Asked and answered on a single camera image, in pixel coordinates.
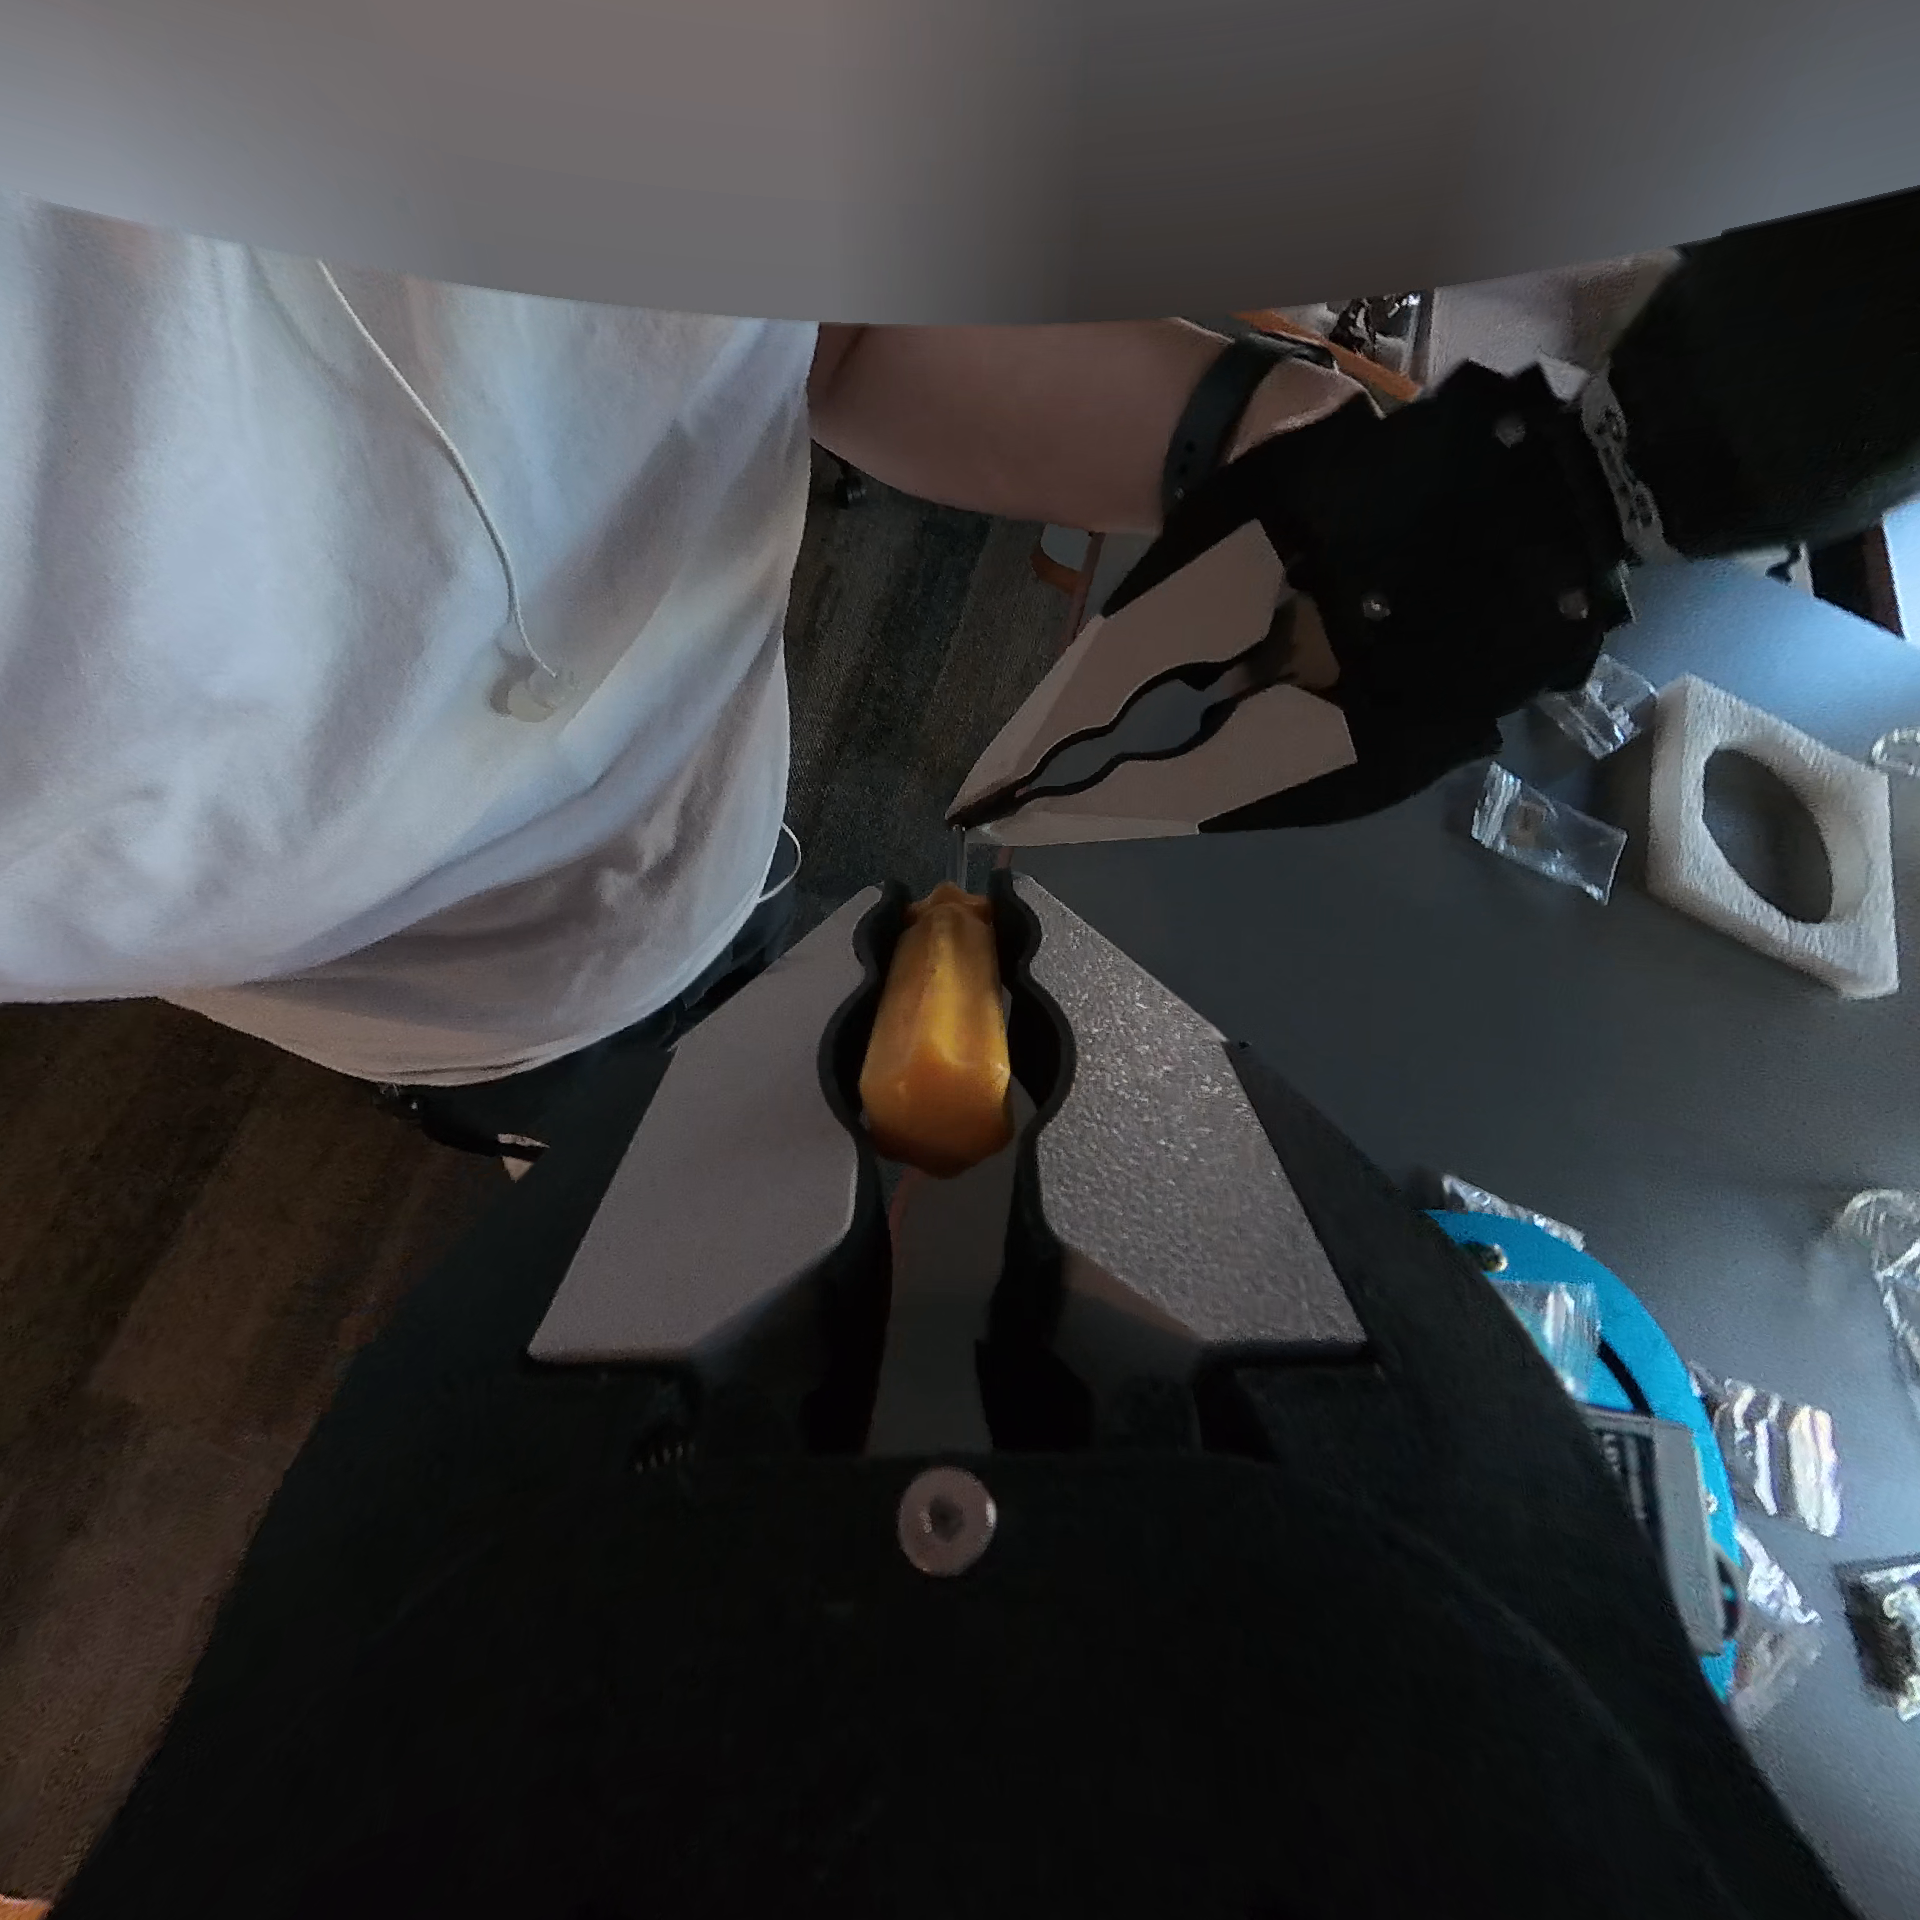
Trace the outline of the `orange wooden chair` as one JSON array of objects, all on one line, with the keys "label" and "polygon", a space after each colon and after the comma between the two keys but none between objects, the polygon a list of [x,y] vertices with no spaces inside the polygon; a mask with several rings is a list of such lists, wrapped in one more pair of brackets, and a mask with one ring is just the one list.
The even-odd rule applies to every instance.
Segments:
[{"label": "orange wooden chair", "polygon": [[1105,538],[1049,523],[1032,543],[1029,567],[1064,598],[1063,647],[1084,629]]}]

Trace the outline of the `black servo motor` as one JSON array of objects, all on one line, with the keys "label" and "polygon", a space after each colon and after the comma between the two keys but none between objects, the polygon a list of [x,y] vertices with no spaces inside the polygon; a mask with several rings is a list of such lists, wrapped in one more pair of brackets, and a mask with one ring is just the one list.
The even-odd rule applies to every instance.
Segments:
[{"label": "black servo motor", "polygon": [[1718,1658],[1737,1638],[1741,1578],[1735,1554],[1711,1528],[1711,1496],[1691,1429],[1593,1404],[1580,1413],[1648,1536],[1694,1654]]}]

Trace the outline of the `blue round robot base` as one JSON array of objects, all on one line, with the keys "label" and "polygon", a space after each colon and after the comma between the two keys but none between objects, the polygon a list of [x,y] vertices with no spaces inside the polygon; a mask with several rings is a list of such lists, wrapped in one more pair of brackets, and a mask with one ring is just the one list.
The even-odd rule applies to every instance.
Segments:
[{"label": "blue round robot base", "polygon": [[[1596,1394],[1600,1400],[1597,1405],[1636,1410],[1691,1429],[1702,1477],[1711,1496],[1711,1528],[1718,1544],[1724,1550],[1732,1550],[1732,1518],[1737,1516],[1735,1491],[1721,1461],[1709,1416],[1694,1392],[1686,1365],[1679,1360],[1675,1347],[1668,1341],[1668,1335],[1659,1328],[1641,1299],[1593,1255],[1581,1255],[1525,1223],[1494,1215],[1467,1215],[1446,1208],[1430,1208],[1428,1219],[1467,1255],[1485,1282],[1489,1276],[1511,1276],[1516,1280],[1584,1280],[1596,1285],[1603,1322],[1603,1376],[1600,1392]],[[1584,1405],[1577,1400],[1573,1400],[1573,1405],[1585,1436],[1591,1438],[1580,1413]],[[1727,1646],[1711,1659],[1699,1658],[1699,1663],[1718,1706],[1729,1707],[1725,1690],[1732,1675],[1732,1648]]]}]

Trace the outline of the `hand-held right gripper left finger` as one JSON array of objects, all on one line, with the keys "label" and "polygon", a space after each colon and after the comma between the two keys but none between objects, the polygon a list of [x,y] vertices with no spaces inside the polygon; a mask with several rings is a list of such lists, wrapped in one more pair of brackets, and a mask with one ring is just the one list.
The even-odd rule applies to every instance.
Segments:
[{"label": "hand-held right gripper left finger", "polygon": [[891,1248],[843,1040],[896,885],[864,887],[676,1045],[527,1358],[723,1368],[883,1332]]}]

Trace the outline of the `bag with black part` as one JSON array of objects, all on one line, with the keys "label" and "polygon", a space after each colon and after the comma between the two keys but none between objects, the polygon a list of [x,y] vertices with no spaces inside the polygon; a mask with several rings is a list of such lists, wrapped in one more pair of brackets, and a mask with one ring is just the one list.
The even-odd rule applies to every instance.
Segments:
[{"label": "bag with black part", "polygon": [[1918,1724],[1918,1558],[1843,1563],[1835,1571],[1856,1658],[1871,1695]]}]

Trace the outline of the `dark trousers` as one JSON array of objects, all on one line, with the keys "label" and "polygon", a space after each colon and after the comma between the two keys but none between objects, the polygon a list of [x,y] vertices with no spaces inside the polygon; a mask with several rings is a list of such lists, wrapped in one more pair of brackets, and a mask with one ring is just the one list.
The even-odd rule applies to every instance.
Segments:
[{"label": "dark trousers", "polygon": [[435,1144],[499,1160],[518,1180],[565,1133],[568,1109],[605,1069],[667,1058],[687,1031],[781,955],[797,917],[800,870],[800,839],[791,822],[781,822],[758,898],[731,944],[678,996],[635,1023],[551,1063],[484,1084],[374,1085],[377,1110]]}]

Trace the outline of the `white foam packing piece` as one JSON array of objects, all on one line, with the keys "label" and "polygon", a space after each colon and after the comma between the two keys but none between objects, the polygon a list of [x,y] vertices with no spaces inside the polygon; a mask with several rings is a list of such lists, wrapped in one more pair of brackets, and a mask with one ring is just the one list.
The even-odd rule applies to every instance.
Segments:
[{"label": "white foam packing piece", "polygon": [[[1788,917],[1721,851],[1705,789],[1724,751],[1777,778],[1809,816],[1830,868],[1824,918]],[[1902,986],[1887,778],[1695,676],[1655,701],[1646,875],[1661,902],[1838,996],[1876,1002]]]}]

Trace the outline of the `person's left hand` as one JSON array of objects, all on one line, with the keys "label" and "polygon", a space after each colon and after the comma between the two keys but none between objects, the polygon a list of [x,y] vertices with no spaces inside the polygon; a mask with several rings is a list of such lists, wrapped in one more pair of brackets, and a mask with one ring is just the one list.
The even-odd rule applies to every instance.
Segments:
[{"label": "person's left hand", "polygon": [[1247,397],[1225,460],[1233,463],[1264,440],[1319,426],[1351,404],[1369,415],[1381,415],[1384,410],[1381,395],[1347,370],[1283,356],[1267,368]]}]

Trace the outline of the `yellow handled screwdriver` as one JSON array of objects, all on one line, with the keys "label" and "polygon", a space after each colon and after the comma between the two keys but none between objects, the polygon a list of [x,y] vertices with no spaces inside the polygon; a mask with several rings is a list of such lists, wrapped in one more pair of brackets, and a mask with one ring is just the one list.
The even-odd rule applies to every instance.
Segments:
[{"label": "yellow handled screwdriver", "polygon": [[999,932],[969,854],[972,830],[953,830],[949,878],[904,907],[857,1076],[876,1152],[935,1180],[1015,1133]]}]

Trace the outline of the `grey desk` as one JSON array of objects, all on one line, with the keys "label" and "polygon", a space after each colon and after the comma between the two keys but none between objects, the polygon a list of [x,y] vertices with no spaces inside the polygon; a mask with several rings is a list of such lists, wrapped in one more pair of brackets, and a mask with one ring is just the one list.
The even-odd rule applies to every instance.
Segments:
[{"label": "grey desk", "polygon": [[1505,764],[1631,831],[1608,902],[1467,836],[1478,770],[1361,822],[1020,854],[1404,1181],[1456,1172],[1580,1227],[1683,1358],[1833,1416],[1839,1536],[1767,1547],[1824,1615],[1755,1748],[1865,1916],[1915,1916],[1915,1727],[1876,1703],[1835,1567],[1915,1551],[1915,1407],[1828,1235],[1915,1186],[1915,782],[1892,845],[1902,991],[1843,999],[1641,890],[1648,743]]}]

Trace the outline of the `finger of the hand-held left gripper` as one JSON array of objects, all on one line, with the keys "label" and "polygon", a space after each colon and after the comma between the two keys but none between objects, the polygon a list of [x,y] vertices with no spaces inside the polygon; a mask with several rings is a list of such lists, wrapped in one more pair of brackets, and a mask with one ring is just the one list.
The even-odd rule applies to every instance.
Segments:
[{"label": "finger of the hand-held left gripper", "polygon": [[1127,718],[1127,732],[1075,748],[1052,775],[1044,751],[1087,730],[1064,722],[1047,692],[1030,695],[966,778],[966,824],[997,845],[1100,845],[1193,836],[1220,819],[1347,772],[1360,755],[1341,708],[1288,686],[1261,688],[1185,751],[1119,759],[1150,710],[1200,714],[1203,695],[1165,684]]},{"label": "finger of the hand-held left gripper", "polygon": [[[1119,744],[1119,759],[1185,751],[1220,727],[1233,701],[1261,688],[1321,696],[1319,608],[1292,587],[1264,528],[1240,525],[1125,608],[1089,620],[1029,695],[1041,691],[1064,722],[1087,722],[1044,751],[1040,775],[1055,772],[1086,741],[1125,733],[1128,716],[1165,684],[1190,688],[1207,707],[1150,710],[1140,736]],[[953,796],[949,820],[969,822],[969,779]]]}]

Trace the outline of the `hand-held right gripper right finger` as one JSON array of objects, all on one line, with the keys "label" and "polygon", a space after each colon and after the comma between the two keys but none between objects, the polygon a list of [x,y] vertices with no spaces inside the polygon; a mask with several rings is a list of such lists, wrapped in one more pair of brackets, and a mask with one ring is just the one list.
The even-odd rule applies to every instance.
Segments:
[{"label": "hand-held right gripper right finger", "polygon": [[1357,1354],[1225,1038],[1027,875],[1027,978],[1070,1061],[1037,1119],[1040,1226],[1063,1258],[1057,1354]]}]

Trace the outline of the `person in white shirt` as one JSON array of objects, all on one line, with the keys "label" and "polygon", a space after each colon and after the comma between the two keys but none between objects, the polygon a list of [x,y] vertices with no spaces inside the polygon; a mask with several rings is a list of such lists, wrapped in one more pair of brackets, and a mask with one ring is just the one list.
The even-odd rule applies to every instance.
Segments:
[{"label": "person in white shirt", "polygon": [[788,787],[793,320],[4,194],[4,1004],[484,1084],[731,944]]}]

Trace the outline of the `person's left forearm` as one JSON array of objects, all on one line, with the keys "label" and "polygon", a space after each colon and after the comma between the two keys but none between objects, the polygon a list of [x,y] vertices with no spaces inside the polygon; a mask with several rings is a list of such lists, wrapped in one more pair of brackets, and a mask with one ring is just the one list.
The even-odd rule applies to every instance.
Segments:
[{"label": "person's left forearm", "polygon": [[901,494],[1150,538],[1173,430],[1225,348],[1184,320],[822,324],[806,418],[829,455]]}]

